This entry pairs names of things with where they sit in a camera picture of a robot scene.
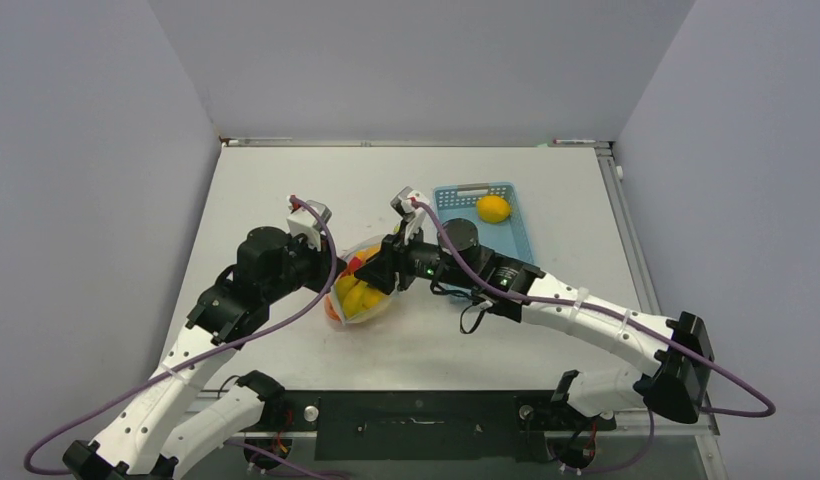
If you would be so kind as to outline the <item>yellow lemon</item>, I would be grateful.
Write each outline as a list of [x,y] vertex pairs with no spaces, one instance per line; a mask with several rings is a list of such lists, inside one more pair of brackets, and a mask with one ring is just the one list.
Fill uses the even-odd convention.
[[511,213],[510,203],[498,195],[486,195],[476,201],[478,217],[485,223],[499,224],[507,220]]

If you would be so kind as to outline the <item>red apple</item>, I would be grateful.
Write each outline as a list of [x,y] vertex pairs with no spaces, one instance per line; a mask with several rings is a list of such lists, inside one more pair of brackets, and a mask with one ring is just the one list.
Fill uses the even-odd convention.
[[353,275],[359,268],[365,264],[365,261],[358,257],[353,257],[347,264],[343,271],[344,276]]

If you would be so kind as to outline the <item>orange fruit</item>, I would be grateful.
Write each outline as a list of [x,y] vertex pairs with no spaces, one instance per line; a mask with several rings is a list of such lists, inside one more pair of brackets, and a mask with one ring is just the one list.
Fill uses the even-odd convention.
[[336,313],[330,298],[324,299],[324,311],[327,317],[337,323],[342,323],[340,316]]

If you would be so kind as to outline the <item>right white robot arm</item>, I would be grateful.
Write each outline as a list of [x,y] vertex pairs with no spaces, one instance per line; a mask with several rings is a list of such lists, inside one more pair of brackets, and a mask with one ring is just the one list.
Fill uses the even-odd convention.
[[469,220],[451,219],[443,228],[436,243],[421,234],[410,241],[402,232],[386,236],[355,277],[384,294],[424,279],[435,294],[463,296],[485,314],[554,329],[622,359],[616,370],[563,375],[550,404],[565,428],[641,407],[677,423],[697,422],[714,358],[700,317],[626,309],[482,245]]

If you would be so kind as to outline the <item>clear zip top bag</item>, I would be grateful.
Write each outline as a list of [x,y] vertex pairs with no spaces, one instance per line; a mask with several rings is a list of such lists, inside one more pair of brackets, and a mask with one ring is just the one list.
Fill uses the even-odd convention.
[[385,294],[356,277],[380,251],[383,239],[384,235],[371,237],[341,252],[345,266],[323,300],[325,314],[334,325],[347,327],[381,316],[399,295],[398,290]]

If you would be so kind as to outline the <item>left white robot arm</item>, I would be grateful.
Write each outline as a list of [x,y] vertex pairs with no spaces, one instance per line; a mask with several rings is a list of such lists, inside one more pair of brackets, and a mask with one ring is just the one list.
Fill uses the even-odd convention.
[[199,296],[152,376],[109,402],[123,406],[111,423],[68,447],[68,472],[76,479],[180,479],[238,432],[278,426],[284,389],[259,371],[200,413],[183,416],[216,372],[255,339],[273,304],[302,288],[322,299],[341,263],[331,233],[317,223],[250,231],[236,262]]

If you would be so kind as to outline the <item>yellow banana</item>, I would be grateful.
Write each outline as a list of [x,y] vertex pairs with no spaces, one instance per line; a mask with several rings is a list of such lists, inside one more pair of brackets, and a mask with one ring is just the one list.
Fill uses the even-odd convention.
[[335,292],[346,320],[360,319],[365,312],[389,299],[388,295],[369,287],[352,275],[340,278],[335,283]]

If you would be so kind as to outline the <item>blue plastic basket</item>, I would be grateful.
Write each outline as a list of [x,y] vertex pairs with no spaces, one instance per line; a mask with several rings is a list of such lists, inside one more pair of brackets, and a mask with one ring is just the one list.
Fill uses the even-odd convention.
[[[479,244],[495,252],[534,264],[526,222],[520,211],[516,188],[512,183],[493,182],[450,186],[438,186],[433,190],[434,210],[440,222],[461,218],[472,222],[478,233]],[[476,203],[486,196],[505,200],[511,213],[498,223],[483,221]]]

